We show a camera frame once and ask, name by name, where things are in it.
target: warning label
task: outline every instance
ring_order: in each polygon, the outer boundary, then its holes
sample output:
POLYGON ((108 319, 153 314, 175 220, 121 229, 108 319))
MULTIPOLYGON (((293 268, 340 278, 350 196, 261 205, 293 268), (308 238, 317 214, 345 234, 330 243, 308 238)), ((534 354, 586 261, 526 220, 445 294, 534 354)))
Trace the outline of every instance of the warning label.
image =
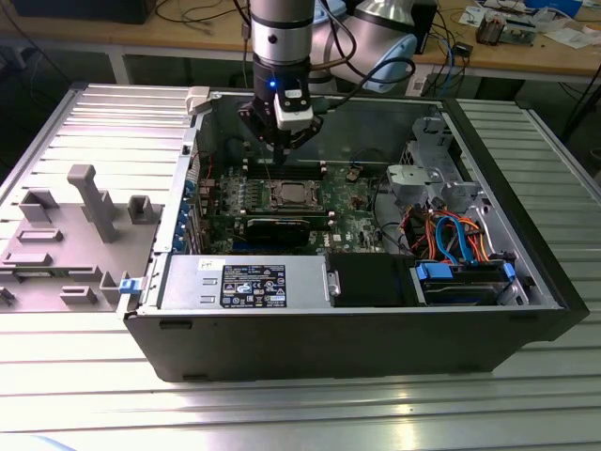
POLYGON ((223 266, 224 308, 286 307, 284 265, 223 266))

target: paper on desk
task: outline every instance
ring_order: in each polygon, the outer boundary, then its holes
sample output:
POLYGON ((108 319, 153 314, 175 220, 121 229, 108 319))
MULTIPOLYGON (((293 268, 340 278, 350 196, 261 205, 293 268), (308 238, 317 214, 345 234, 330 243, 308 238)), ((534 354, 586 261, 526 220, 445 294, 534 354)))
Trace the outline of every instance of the paper on desk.
POLYGON ((459 19, 459 23, 478 28, 478 26, 480 26, 480 22, 485 17, 485 12, 486 8, 466 7, 466 10, 459 19))
POLYGON ((582 5, 587 8, 601 9, 601 4, 594 2, 593 0, 582 0, 582 5))
POLYGON ((557 40, 561 44, 565 44, 573 49, 581 49, 589 43, 584 38, 584 33, 573 30, 572 28, 562 28, 561 30, 545 33, 545 36, 557 40))

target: robotic arm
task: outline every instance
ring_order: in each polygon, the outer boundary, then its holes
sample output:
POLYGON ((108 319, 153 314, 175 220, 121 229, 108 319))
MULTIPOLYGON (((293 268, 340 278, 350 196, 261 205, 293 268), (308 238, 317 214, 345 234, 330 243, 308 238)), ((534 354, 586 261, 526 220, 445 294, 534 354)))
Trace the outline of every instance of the robotic arm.
POLYGON ((273 151, 276 164, 323 122, 314 116, 309 94, 314 9, 315 0, 252 2, 254 98, 239 115, 273 151))
MULTIPOLYGON (((385 92, 404 78, 406 63, 401 61, 408 61, 417 44, 411 34, 413 0, 365 0, 355 16, 342 20, 332 16, 327 0, 318 1, 328 11, 322 8, 317 20, 316 0, 252 0, 249 11, 254 98, 239 116, 273 152, 276 164, 321 129, 323 119, 315 115, 309 93, 312 71, 328 70, 359 84, 357 90, 385 92), (345 33, 338 37, 327 16, 345 33), (371 76, 363 77, 366 72, 371 76)), ((341 0, 330 2, 344 12, 341 0)))

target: motherboard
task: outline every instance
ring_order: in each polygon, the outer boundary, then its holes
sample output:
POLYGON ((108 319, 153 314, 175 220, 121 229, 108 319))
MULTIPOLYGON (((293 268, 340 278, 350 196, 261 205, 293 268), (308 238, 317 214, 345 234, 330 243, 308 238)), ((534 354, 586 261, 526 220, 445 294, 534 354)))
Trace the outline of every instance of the motherboard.
POLYGON ((384 252, 372 212, 378 179, 350 178, 343 165, 292 174, 275 166, 258 169, 230 167, 215 174, 214 189, 207 191, 205 253, 384 252))

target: gray plastic block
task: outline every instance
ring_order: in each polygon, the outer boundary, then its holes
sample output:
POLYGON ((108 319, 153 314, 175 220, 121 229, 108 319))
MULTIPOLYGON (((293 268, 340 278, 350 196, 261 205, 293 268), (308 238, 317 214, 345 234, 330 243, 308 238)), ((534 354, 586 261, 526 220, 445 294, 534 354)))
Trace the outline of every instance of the gray plastic block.
POLYGON ((59 294, 60 299, 66 304, 72 303, 96 303, 98 298, 88 286, 67 286, 59 294))
POLYGON ((102 242, 113 242, 117 234, 113 227, 111 212, 102 202, 102 196, 94 183, 94 176, 96 176, 96 169, 91 164, 74 164, 67 174, 67 181, 77 188, 82 196, 102 242))
POLYGON ((121 293, 119 293, 119 287, 109 272, 105 272, 100 280, 100 291, 109 303, 116 304, 119 302, 121 293))
POLYGON ((12 305, 12 302, 14 301, 15 296, 8 291, 7 288, 5 287, 0 287, 0 300, 4 301, 6 305, 12 305))
POLYGON ((46 214, 46 210, 40 204, 19 204, 19 208, 32 226, 49 226, 50 218, 46 214))
POLYGON ((147 195, 133 195, 128 203, 128 213, 132 224, 152 224, 154 211, 147 195))
POLYGON ((69 271, 69 277, 75 282, 98 282, 102 278, 102 271, 96 266, 87 270, 69 271))
POLYGON ((48 190, 29 190, 29 195, 36 198, 36 203, 40 204, 44 209, 58 209, 58 204, 53 198, 53 195, 48 190))
POLYGON ((47 190, 29 190, 19 208, 32 226, 47 226, 51 223, 47 209, 56 209, 58 204, 47 190))
MULTIPOLYGON (((116 207, 115 204, 113 204, 113 199, 111 199, 111 195, 108 191, 103 190, 99 190, 99 193, 102 198, 102 205, 104 205, 104 207, 108 211, 111 220, 114 220, 116 215, 116 207)), ((85 205, 82 205, 82 211, 84 212, 85 219, 87 219, 87 221, 91 223, 93 220, 90 216, 90 213, 87 211, 87 207, 85 205)))
POLYGON ((112 275, 116 285, 123 272, 128 272, 132 277, 144 275, 162 206, 153 205, 155 221, 149 225, 133 225, 126 204, 115 204, 115 208, 113 224, 119 240, 113 243, 104 243, 99 239, 95 225, 85 219, 80 205, 61 204, 58 209, 46 210, 52 227, 63 235, 61 241, 20 241, 18 237, 22 231, 45 230, 32 228, 27 219, 23 219, 5 251, 0 254, 0 286, 10 290, 17 299, 10 307, 11 311, 114 311, 117 301, 111 294, 108 295, 111 300, 107 299, 100 289, 101 280, 74 282, 69 272, 89 272, 99 267, 102 273, 109 272, 112 275), (8 254, 46 253, 53 258, 51 266, 2 266, 2 260, 8 254), (65 303, 59 295, 62 287, 68 285, 90 286, 98 301, 65 303))
POLYGON ((5 265, 48 266, 53 258, 50 254, 8 254, 2 262, 5 265))
POLYGON ((15 274, 15 271, 0 271, 0 283, 21 283, 21 277, 15 274))
POLYGON ((59 242, 62 239, 63 234, 57 228, 32 228, 17 234, 20 242, 59 242))

